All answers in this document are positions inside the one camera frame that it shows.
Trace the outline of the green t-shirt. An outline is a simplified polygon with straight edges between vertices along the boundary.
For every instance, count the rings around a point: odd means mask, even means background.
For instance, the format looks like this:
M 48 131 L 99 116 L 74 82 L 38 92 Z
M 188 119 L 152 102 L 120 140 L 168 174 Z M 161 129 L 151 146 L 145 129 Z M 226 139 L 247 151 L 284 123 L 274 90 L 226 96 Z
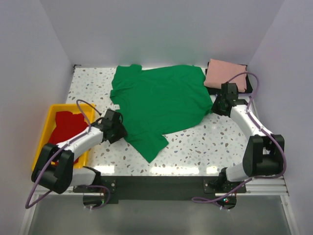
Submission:
M 211 112 L 204 81 L 202 69 L 190 65 L 116 68 L 110 99 L 119 105 L 125 140 L 147 162 L 168 145 L 165 135 L 192 128 Z

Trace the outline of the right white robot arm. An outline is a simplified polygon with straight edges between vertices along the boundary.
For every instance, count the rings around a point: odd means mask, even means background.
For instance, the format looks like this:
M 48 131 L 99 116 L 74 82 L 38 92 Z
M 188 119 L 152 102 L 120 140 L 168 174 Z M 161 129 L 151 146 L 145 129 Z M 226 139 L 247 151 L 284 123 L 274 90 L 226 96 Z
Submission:
M 278 177 L 286 169 L 284 138 L 265 128 L 238 92 L 236 84 L 222 84 L 212 106 L 213 113 L 231 118 L 247 138 L 242 161 L 223 168 L 215 181 L 207 183 L 215 192 L 230 192 L 254 178 Z

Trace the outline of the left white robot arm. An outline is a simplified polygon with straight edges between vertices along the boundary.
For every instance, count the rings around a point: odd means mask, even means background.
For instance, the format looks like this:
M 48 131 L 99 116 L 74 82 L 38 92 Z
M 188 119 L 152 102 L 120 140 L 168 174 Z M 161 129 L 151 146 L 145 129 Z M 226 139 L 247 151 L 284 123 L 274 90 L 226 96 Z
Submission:
M 121 113 L 108 109 L 84 131 L 58 144 L 45 144 L 33 169 L 31 180 L 36 185 L 61 194 L 68 187 L 85 186 L 90 192 L 101 188 L 101 173 L 74 162 L 87 150 L 108 141 L 110 144 L 127 136 Z

